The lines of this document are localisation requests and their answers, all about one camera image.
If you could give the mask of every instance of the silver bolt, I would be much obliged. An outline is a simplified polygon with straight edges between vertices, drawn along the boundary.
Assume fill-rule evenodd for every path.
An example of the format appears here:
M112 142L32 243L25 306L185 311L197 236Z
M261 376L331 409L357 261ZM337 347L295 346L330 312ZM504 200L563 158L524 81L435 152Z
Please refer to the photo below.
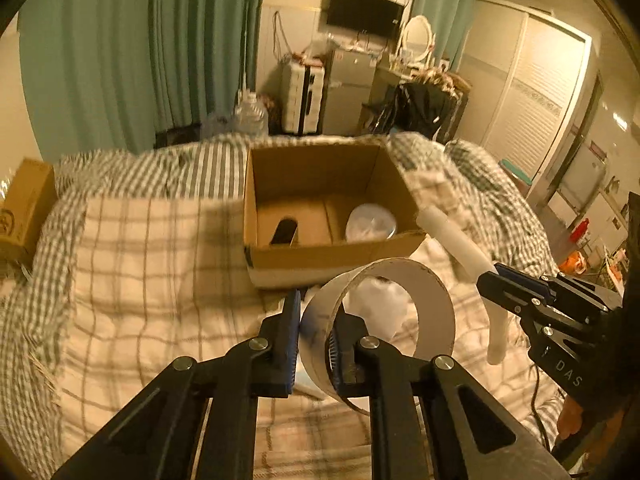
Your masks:
M263 337L254 337L249 341L249 348L251 350L264 350L269 346L269 341Z
M196 359L194 359L193 357L183 355L175 358L174 362L172 363L172 366L174 367L175 370L178 370L179 372L183 372L191 368L194 362L196 362Z
M440 370L451 370L455 365L453 359L448 355L439 355L433 362Z
M380 339L372 335L366 335L360 340L360 346L367 350L375 350L380 346Z

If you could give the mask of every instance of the white cardboard ring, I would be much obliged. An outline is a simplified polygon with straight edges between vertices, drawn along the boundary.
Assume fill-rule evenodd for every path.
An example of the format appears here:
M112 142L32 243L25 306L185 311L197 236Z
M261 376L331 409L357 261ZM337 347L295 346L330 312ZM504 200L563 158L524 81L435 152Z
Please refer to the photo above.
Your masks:
M300 321L298 350L302 364L311 380L324 393L367 415L368 411L361 403L355 406L335 391L326 364L326 342L342 299L369 276L396 282L414 300L418 313L418 343L414 357L430 361L437 355L451 355L456 335L456 318L447 289L429 267L415 260L378 260L336 276L316 292Z

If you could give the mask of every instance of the white plastic lid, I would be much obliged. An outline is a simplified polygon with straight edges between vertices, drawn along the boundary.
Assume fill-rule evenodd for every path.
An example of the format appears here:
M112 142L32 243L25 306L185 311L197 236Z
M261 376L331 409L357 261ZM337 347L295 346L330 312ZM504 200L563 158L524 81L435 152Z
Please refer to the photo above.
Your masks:
M387 240L396 232L396 218L378 204L362 204L351 211L344 237L348 242Z

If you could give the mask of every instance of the wall-mounted television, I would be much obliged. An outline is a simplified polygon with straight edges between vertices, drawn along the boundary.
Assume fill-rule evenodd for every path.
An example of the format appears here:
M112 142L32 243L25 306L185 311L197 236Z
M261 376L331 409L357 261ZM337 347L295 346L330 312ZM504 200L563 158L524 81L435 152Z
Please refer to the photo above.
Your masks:
M327 25L396 40L404 7L392 0L331 0Z

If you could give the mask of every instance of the brown cardboard box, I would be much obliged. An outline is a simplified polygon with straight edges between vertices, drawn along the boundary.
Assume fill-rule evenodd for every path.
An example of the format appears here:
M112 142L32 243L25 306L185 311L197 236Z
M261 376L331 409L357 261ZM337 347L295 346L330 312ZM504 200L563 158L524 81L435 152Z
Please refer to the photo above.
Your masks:
M386 207L396 234L347 243L351 211ZM418 206L385 148L367 144L273 146L249 152L244 191L244 254L259 288L324 283L380 258L409 256L424 240ZM298 222L290 246L271 245L283 218Z
M40 229L57 199L53 166L25 158L0 206L0 258L31 267Z

